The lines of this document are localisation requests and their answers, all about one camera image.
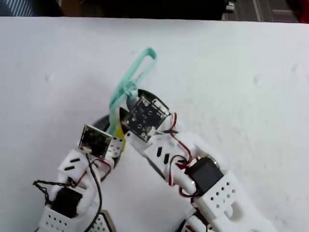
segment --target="white table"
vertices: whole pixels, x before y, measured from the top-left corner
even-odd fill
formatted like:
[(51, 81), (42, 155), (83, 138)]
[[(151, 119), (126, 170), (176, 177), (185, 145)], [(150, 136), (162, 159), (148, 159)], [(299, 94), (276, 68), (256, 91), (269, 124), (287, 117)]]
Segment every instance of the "white table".
[[(309, 25), (0, 18), (0, 228), (33, 231), (57, 167), (140, 51), (143, 82), (228, 160), (280, 232), (309, 227)], [(172, 232), (190, 204), (134, 149), (102, 185), (119, 232)]]

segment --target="mint green object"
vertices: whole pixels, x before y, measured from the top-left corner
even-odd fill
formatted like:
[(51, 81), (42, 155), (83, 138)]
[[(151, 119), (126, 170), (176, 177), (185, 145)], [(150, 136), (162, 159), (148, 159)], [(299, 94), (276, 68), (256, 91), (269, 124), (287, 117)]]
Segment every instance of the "mint green object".
[[(150, 56), (153, 61), (140, 73), (140, 75), (132, 80), (136, 70), (144, 60), (146, 56)], [(128, 71), (120, 80), (120, 83), (116, 87), (114, 93), (112, 94), (109, 109), (110, 109), (110, 127), (107, 133), (114, 135), (119, 123), (117, 108), (120, 106), (121, 102), (125, 101), (126, 98), (136, 98), (138, 96), (138, 84), (146, 77), (150, 69), (155, 65), (157, 60), (157, 55), (152, 48), (145, 49), (139, 57), (134, 61)]]

